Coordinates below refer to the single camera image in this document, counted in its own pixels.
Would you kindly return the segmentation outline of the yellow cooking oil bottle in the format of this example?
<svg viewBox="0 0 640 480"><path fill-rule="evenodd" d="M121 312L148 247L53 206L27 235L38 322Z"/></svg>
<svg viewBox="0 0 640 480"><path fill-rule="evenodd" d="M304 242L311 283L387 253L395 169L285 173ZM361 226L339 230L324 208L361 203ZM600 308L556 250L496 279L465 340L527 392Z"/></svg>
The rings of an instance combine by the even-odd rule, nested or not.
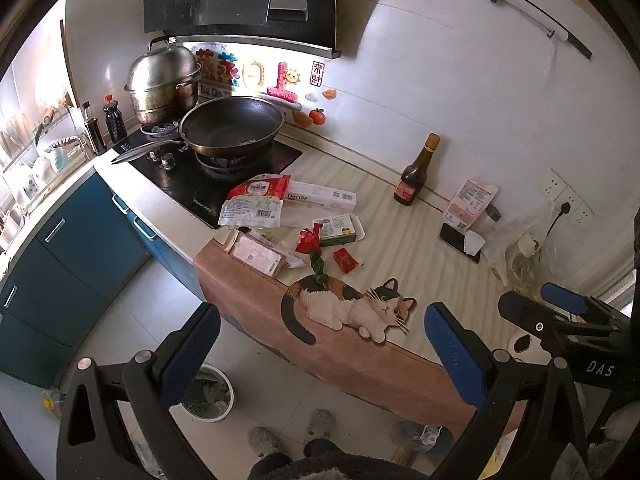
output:
<svg viewBox="0 0 640 480"><path fill-rule="evenodd" d="M46 390L41 393L41 402L43 407L50 412L58 420L62 419L65 394L58 389Z"/></svg>

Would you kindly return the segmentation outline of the pink white package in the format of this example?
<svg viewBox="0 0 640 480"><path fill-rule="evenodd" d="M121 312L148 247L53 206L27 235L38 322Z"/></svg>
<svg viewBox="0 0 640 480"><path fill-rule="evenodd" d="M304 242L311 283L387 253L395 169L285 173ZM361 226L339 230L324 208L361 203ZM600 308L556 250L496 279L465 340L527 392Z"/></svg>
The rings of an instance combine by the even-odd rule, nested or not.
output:
<svg viewBox="0 0 640 480"><path fill-rule="evenodd" d="M466 180L442 214L444 223L465 233L480 218L498 192L497 185Z"/></svg>

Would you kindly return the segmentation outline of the green white small box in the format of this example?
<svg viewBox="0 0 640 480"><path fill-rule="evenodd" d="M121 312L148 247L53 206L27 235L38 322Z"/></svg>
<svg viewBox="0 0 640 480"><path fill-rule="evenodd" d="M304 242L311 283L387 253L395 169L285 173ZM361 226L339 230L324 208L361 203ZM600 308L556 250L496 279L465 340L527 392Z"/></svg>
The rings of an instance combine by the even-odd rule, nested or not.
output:
<svg viewBox="0 0 640 480"><path fill-rule="evenodd" d="M319 240L321 247L345 245L363 240L366 231L356 214L338 214L337 216L314 220L321 226Z"/></svg>

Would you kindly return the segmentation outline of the white pink toothpaste box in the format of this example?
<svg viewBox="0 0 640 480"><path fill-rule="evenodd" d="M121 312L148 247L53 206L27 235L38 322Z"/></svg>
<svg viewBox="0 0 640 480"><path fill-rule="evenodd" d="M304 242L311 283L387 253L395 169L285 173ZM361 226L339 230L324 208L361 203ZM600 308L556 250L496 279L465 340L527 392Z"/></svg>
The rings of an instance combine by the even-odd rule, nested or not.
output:
<svg viewBox="0 0 640 480"><path fill-rule="evenodd" d="M354 212L357 205L357 195L354 192L294 180L288 184L285 198L341 212Z"/></svg>

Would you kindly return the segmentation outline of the white wall socket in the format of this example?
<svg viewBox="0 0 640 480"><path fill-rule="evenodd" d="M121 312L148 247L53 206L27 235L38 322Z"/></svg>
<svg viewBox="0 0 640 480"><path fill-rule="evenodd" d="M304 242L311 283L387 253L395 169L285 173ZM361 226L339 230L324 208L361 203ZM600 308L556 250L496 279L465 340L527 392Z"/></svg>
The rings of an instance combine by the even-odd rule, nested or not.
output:
<svg viewBox="0 0 640 480"><path fill-rule="evenodd" d="M568 203L570 209L565 217L575 226L586 226L594 218L587 203L553 169L546 170L539 180L539 187L544 197L556 208Z"/></svg>

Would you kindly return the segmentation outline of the grey slipper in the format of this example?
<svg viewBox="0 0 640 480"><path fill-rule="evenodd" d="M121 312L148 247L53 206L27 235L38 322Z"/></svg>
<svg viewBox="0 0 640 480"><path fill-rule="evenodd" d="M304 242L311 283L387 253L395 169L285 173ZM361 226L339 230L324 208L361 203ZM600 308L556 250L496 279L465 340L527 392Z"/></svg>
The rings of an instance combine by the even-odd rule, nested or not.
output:
<svg viewBox="0 0 640 480"><path fill-rule="evenodd" d="M278 437L265 427L252 428L247 434L247 442L259 458L282 452Z"/></svg>
<svg viewBox="0 0 640 480"><path fill-rule="evenodd" d="M336 428L335 416L328 410L314 410L307 422L304 443L308 444L313 440L332 440Z"/></svg>

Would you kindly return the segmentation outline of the left grey slipper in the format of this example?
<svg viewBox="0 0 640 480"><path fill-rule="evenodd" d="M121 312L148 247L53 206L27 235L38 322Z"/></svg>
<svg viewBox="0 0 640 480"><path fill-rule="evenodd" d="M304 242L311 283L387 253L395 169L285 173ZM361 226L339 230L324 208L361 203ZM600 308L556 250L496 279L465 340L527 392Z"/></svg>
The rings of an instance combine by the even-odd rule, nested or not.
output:
<svg viewBox="0 0 640 480"><path fill-rule="evenodd" d="M247 442L259 458L282 452L278 437L265 427L252 428L247 434Z"/></svg>

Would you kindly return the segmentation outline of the metal dish rack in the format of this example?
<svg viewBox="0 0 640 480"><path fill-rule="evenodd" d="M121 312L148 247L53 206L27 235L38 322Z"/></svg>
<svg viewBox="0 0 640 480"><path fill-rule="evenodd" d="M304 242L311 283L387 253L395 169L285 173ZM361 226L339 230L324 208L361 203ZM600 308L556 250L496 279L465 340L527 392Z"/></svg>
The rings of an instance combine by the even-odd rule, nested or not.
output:
<svg viewBox="0 0 640 480"><path fill-rule="evenodd" d="M89 158L78 108L51 110L48 123L27 133L25 121L1 130L1 215L27 214Z"/></svg>

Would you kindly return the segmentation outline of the black smartphone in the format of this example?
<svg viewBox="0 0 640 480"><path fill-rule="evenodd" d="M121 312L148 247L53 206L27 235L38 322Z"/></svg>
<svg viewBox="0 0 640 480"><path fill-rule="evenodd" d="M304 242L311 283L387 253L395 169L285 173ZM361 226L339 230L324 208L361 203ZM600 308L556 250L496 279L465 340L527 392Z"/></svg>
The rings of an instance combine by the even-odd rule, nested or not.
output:
<svg viewBox="0 0 640 480"><path fill-rule="evenodd" d="M468 255L464 251L464 235L454 229L447 223L444 223L438 233L438 238L446 243L449 247L454 248L457 252L460 252L462 256L469 258L475 263L480 262L480 252L477 252L474 256Z"/></svg>

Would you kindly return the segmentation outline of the pink labelled meat tray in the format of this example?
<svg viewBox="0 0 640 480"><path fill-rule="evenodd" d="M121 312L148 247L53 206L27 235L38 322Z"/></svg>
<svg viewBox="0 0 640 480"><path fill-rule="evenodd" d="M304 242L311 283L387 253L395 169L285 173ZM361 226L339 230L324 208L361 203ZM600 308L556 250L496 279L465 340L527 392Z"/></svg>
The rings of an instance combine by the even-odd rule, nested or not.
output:
<svg viewBox="0 0 640 480"><path fill-rule="evenodd" d="M275 278L282 270L301 269L307 265L307 261L296 255L293 249L245 226L228 236L224 251L268 278Z"/></svg>

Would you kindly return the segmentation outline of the black gas stove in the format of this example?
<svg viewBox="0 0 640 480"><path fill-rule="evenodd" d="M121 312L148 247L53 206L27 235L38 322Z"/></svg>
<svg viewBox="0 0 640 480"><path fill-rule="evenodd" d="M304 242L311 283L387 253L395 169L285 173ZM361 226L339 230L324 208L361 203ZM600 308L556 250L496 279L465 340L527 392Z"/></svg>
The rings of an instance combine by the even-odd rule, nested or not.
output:
<svg viewBox="0 0 640 480"><path fill-rule="evenodd" d="M273 141L254 162L208 159L181 143L150 151L131 166L191 214L217 229L221 206L232 188L256 174L280 174L300 156L302 152L297 148Z"/></svg>

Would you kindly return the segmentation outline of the colourful wall stickers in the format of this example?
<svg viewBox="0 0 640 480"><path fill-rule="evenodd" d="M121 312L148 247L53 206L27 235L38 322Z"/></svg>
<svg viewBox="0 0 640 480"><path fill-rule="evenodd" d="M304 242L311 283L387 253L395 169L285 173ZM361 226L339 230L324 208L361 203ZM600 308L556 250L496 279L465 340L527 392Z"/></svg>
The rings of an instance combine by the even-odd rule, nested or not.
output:
<svg viewBox="0 0 640 480"><path fill-rule="evenodd" d="M258 96L289 107L319 101L326 71L320 58L238 44L202 44L191 50L201 65L198 95L203 99Z"/></svg>

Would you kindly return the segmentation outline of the small red sachet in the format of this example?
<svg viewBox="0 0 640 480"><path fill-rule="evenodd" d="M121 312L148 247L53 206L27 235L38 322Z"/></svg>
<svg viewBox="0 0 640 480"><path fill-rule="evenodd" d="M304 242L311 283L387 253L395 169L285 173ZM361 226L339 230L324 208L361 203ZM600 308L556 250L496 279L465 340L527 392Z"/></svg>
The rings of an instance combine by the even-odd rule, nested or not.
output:
<svg viewBox="0 0 640 480"><path fill-rule="evenodd" d="M360 266L360 263L350 254L350 252L345 247L337 249L333 253L333 259L344 275L355 271L358 266Z"/></svg>

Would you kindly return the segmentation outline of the right grey slipper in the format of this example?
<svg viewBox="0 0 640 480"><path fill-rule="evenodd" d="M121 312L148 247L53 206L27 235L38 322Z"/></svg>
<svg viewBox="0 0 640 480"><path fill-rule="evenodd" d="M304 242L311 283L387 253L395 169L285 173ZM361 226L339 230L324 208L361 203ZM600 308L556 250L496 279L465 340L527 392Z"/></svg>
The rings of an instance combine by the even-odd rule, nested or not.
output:
<svg viewBox="0 0 640 480"><path fill-rule="evenodd" d="M314 410L307 422L304 443L308 444L313 440L332 440L336 428L335 416L328 410Z"/></svg>

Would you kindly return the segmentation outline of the red cap sauce bottle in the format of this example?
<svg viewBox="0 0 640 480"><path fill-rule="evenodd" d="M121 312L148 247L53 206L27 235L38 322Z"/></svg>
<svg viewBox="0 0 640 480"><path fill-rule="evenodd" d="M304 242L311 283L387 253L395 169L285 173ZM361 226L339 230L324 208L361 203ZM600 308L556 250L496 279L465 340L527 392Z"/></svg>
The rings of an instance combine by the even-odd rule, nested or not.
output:
<svg viewBox="0 0 640 480"><path fill-rule="evenodd" d="M119 144L119 142L126 139L127 130L122 113L118 108L118 102L111 94L104 96L103 111L110 138L114 144Z"/></svg>

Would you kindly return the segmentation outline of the left black trouser leg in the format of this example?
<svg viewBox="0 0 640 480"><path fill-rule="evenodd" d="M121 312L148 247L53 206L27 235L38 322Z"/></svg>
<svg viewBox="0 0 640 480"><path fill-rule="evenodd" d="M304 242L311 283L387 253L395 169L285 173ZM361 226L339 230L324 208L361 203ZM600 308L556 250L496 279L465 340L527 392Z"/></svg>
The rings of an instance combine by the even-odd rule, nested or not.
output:
<svg viewBox="0 0 640 480"><path fill-rule="evenodd" d="M252 467L247 480L262 479L267 477L268 474L271 474L273 471L281 469L292 463L292 458L285 453L275 452L268 454L258 460L258 462Z"/></svg>

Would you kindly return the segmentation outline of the black wok pan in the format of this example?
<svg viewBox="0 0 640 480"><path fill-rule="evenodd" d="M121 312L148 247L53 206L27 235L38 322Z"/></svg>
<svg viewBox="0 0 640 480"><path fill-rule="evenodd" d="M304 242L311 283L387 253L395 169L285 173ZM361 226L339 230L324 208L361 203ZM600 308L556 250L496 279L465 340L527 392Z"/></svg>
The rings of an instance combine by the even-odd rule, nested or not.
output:
<svg viewBox="0 0 640 480"><path fill-rule="evenodd" d="M270 147L284 124L282 112L254 96L228 96L198 104L179 122L178 136L118 155L112 164L132 162L166 145L186 144L209 158L253 157Z"/></svg>

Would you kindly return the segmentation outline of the cat pattern table mat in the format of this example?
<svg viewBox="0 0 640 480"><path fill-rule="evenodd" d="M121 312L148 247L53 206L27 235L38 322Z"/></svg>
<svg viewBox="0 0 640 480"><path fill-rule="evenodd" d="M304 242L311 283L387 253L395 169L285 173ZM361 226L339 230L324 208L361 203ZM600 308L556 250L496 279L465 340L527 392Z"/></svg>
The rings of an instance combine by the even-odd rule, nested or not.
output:
<svg viewBox="0 0 640 480"><path fill-rule="evenodd" d="M461 400L425 337L424 310L441 301L489 348L504 348L516 328L498 313L502 281L486 262L474 263L439 239L442 215L437 209L423 202L399 205L392 186L367 171L306 148L286 172L299 181L356 192L356 213L366 235L348 245L359 266L343 280L358 292L397 285L401 296L416 300L408 328L392 327L386 341L375 344L349 327L329 330L298 310L299 322L316 337L312 346L304 344L285 327L281 300L309 268L283 269L267 278L228 254L228 228L216 229L193 260L206 299L239 330L322 382L458 436L474 410Z"/></svg>

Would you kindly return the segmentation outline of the black trouser leg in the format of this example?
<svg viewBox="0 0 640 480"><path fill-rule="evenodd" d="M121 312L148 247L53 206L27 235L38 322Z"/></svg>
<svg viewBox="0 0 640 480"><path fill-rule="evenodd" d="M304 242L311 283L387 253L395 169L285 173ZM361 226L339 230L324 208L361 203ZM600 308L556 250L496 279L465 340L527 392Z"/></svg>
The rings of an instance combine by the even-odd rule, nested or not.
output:
<svg viewBox="0 0 640 480"><path fill-rule="evenodd" d="M268 454L258 460L258 462L252 467L247 480L262 479L267 477L268 474L271 474L273 471L281 469L292 463L292 458L285 453L275 452Z"/></svg>
<svg viewBox="0 0 640 480"><path fill-rule="evenodd" d="M304 463L300 465L303 479L356 479L358 476L358 463L331 440L308 441L304 454Z"/></svg>

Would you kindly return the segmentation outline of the stainless steel steamer pot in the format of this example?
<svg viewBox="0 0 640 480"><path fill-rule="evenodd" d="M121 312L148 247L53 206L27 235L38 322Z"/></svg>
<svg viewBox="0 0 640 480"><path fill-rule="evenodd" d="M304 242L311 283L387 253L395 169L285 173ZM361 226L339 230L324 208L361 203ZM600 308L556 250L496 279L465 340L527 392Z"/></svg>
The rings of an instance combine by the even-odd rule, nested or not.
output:
<svg viewBox="0 0 640 480"><path fill-rule="evenodd" d="M125 92L144 126L178 122L198 100L202 66L186 47L168 36L153 38L130 66Z"/></svg>

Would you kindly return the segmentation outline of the right black trouser leg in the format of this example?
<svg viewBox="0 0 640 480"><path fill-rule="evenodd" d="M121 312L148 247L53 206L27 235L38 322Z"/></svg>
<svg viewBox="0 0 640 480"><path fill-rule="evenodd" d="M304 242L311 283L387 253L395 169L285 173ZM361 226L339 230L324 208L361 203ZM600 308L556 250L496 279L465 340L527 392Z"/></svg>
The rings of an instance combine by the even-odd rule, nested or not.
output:
<svg viewBox="0 0 640 480"><path fill-rule="evenodd" d="M304 463L300 465L303 479L356 479L358 476L358 463L331 440L308 441L304 454Z"/></svg>

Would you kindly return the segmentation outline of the dark soy sauce bottle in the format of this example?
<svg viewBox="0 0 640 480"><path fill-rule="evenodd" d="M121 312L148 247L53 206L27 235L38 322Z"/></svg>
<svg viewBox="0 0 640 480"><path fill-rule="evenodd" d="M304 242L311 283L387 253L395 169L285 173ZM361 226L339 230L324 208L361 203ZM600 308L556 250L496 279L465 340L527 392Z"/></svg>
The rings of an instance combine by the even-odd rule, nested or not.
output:
<svg viewBox="0 0 640 480"><path fill-rule="evenodd" d="M90 103L85 101L81 105L81 113L84 118L85 125L88 132L88 137L93 148L93 151L97 155L102 155L106 152L106 145L103 140L103 136L99 127L96 115L93 114Z"/></svg>

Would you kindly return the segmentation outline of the dark green vegetable leaf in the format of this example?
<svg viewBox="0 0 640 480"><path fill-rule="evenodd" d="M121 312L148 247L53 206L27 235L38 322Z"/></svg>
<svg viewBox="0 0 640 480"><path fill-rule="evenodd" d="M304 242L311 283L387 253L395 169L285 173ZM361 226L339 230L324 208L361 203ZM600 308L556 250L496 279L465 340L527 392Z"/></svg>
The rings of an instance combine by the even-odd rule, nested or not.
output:
<svg viewBox="0 0 640 480"><path fill-rule="evenodd" d="M326 265L320 250L314 250L309 254L309 257L311 269L314 271L314 291L327 290L329 287L329 275L326 274Z"/></svg>

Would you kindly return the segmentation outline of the grey shoe on floor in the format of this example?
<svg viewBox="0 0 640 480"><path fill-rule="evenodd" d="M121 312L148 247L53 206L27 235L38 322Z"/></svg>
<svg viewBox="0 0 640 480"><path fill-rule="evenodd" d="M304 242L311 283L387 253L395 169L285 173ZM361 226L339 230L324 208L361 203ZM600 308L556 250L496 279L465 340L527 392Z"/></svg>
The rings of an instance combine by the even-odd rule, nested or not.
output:
<svg viewBox="0 0 640 480"><path fill-rule="evenodd" d="M454 435L445 426L422 425L411 420L395 422L388 437L396 445L418 453L446 454L454 446Z"/></svg>

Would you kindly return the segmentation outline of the clear plastic bag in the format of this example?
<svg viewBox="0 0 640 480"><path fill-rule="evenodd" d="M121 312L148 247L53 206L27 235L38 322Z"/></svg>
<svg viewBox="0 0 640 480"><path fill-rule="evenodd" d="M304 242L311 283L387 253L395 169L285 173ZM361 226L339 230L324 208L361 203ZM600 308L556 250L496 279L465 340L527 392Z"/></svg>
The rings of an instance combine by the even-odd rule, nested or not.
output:
<svg viewBox="0 0 640 480"><path fill-rule="evenodd" d="M560 280L560 257L552 232L544 237L558 209L547 204L524 217L500 220L487 235L482 253L506 289L541 300L541 286Z"/></svg>

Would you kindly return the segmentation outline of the red crumpled wrapper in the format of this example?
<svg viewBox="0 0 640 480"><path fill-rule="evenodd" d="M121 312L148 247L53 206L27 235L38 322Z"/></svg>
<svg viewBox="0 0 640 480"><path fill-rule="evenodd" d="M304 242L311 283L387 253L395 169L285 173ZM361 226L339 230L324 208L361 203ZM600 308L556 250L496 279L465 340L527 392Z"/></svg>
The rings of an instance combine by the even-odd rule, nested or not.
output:
<svg viewBox="0 0 640 480"><path fill-rule="evenodd" d="M322 224L314 222L310 229L299 231L295 251L303 255L320 254Z"/></svg>

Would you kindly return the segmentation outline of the orange fruit sticker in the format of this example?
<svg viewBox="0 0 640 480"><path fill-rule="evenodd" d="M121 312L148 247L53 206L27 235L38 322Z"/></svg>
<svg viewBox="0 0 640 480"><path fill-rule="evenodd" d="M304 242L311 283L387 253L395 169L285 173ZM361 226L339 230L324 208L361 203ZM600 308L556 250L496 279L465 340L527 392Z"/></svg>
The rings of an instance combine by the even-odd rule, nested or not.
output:
<svg viewBox="0 0 640 480"><path fill-rule="evenodd" d="M303 113L301 110L293 110L292 117L296 125L303 128L308 128L312 125L323 126L326 123L326 114L322 108L315 108L308 113Z"/></svg>

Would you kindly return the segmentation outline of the white round trash bin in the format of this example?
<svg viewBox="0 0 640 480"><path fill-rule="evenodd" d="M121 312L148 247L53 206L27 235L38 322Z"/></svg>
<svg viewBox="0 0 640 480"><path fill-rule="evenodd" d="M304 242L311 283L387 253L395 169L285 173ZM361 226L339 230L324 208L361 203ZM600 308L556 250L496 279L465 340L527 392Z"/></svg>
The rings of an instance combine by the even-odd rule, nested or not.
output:
<svg viewBox="0 0 640 480"><path fill-rule="evenodd" d="M181 401L182 407L202 422L221 422L232 411L235 391L222 370L203 364Z"/></svg>

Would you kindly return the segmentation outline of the brown vinegar bottle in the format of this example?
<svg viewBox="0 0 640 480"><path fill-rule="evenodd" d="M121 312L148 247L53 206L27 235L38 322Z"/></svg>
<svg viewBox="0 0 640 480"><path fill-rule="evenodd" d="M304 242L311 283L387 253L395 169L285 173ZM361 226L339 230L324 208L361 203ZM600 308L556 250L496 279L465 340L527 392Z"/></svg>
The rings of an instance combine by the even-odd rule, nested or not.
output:
<svg viewBox="0 0 640 480"><path fill-rule="evenodd" d="M431 132L423 148L412 164L402 172L400 181L395 188L394 199L404 206L411 206L418 197L427 180L428 166L440 142L440 136Z"/></svg>

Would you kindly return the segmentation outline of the black range hood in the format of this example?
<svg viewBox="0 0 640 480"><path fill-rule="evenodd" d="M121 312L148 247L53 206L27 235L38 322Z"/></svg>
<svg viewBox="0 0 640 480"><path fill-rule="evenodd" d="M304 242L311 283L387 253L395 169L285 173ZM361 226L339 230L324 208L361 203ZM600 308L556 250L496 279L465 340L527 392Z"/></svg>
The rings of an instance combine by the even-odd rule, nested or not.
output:
<svg viewBox="0 0 640 480"><path fill-rule="evenodd" d="M257 44L333 60L336 0L143 0L146 32L184 41Z"/></svg>

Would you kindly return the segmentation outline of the blue kitchen cabinet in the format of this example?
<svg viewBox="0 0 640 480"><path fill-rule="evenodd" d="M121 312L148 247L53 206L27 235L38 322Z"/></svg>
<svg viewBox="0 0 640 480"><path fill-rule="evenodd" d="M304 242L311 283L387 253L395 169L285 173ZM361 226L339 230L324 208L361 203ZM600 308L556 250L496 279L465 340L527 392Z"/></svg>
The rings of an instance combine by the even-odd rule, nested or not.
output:
<svg viewBox="0 0 640 480"><path fill-rule="evenodd" d="M193 266L94 174L37 229L1 287L1 369L56 386L106 308L153 257L197 297Z"/></svg>

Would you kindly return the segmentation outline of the black power plug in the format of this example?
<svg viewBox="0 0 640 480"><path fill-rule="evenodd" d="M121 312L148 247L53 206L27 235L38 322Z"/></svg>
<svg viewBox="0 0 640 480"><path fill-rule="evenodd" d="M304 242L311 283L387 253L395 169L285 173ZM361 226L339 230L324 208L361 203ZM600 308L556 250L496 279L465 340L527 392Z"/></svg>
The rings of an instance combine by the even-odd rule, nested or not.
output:
<svg viewBox="0 0 640 480"><path fill-rule="evenodd" d="M570 202L563 202L560 205L560 208L556 212L555 216L553 217L553 220L551 221L550 226L548 227L548 230L544 237L548 237L551 234L552 230L554 229L555 225L558 223L558 221L562 217L569 214L571 210L572 210L572 204Z"/></svg>

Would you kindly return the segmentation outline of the red white sugar bag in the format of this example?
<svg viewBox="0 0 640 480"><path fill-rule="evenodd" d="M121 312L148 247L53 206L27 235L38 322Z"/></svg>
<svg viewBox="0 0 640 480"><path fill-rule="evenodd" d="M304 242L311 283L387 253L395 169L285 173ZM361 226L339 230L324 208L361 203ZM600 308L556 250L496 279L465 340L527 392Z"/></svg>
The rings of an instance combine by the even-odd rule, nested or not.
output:
<svg viewBox="0 0 640 480"><path fill-rule="evenodd" d="M291 177L286 174L258 174L228 193L220 208L220 226L278 228Z"/></svg>

